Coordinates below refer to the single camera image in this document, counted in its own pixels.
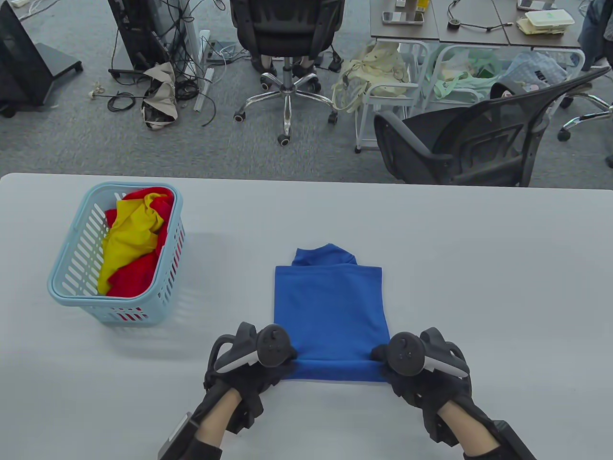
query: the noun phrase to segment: hand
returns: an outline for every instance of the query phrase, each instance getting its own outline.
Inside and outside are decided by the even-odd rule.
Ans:
[[[264,411],[259,395],[294,372],[296,357],[297,353],[292,349],[290,358],[277,367],[264,367],[257,362],[222,374],[214,370],[207,371],[204,382],[207,391],[221,383],[238,391],[242,399],[230,419],[228,431],[236,433],[253,424],[254,419]]]
[[[441,407],[462,394],[471,397],[470,381],[435,370],[423,370],[413,377],[396,373],[387,363],[387,345],[373,348],[370,359],[382,362],[381,375],[392,385],[394,393],[410,405],[437,413]]]
[[[469,379],[460,379],[439,370],[422,370],[413,377],[399,375],[387,362],[387,345],[373,348],[370,359],[383,363],[381,375],[392,385],[396,396],[422,410],[424,426],[434,441],[457,444],[457,439],[438,412],[449,401],[469,401],[471,406],[474,405]]]

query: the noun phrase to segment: yellow cloth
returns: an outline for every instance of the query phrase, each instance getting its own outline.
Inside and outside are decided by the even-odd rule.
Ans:
[[[109,278],[120,268],[153,252],[158,245],[157,232],[164,219],[151,208],[154,198],[165,196],[150,193],[143,199],[117,202],[117,219],[102,241],[104,263],[98,278],[98,292],[105,295],[110,289]]]

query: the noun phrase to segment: blue shirt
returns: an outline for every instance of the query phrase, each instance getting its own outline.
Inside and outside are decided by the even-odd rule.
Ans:
[[[276,268],[275,323],[298,351],[290,378],[383,381],[373,347],[389,342],[381,268],[364,267],[338,246],[298,249]]]

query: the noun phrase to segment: light blue plastic basket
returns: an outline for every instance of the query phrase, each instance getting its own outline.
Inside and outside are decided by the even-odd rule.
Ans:
[[[97,281],[104,261],[102,240],[109,232],[104,212],[114,209],[128,193],[148,187],[165,187],[175,195],[168,223],[168,238],[158,260],[151,286],[131,299],[101,296]],[[92,188],[83,198],[68,236],[47,282],[55,301],[80,307],[105,324],[152,326],[169,311],[173,286],[185,239],[181,223],[183,197],[178,190],[162,183],[105,182]]]

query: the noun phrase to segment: desk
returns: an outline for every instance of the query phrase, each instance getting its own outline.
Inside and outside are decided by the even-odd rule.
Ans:
[[[159,179],[185,199],[175,311],[110,329],[46,287],[105,180],[136,179],[0,180],[3,459],[154,460],[202,398],[214,339],[271,322],[275,266],[327,242],[383,268],[391,333],[436,326],[462,347],[477,404],[537,458],[610,458],[612,191]],[[461,458],[385,384],[283,382],[263,403],[225,460]]]
[[[428,8],[424,13],[424,24],[391,25],[384,24],[384,11],[415,11],[416,0],[409,0],[404,8],[396,8],[395,0],[370,0],[370,36],[396,40],[438,40],[438,28],[434,17],[434,8]]]
[[[505,27],[504,32],[508,38],[509,45],[521,47],[538,48],[579,48],[577,37],[571,32],[566,31],[560,35],[526,35],[517,27],[516,21],[523,18],[524,11],[516,7],[512,0],[491,0],[496,7],[501,22],[513,22],[510,27]]]
[[[432,0],[430,3],[430,8],[434,10],[439,41],[441,43],[494,46],[509,44],[502,27],[490,32],[484,29],[464,26],[457,30],[447,29],[447,22],[449,21],[447,8],[450,1]],[[479,26],[496,26],[500,24],[500,18],[492,0],[463,0],[456,4],[451,12],[460,21]]]

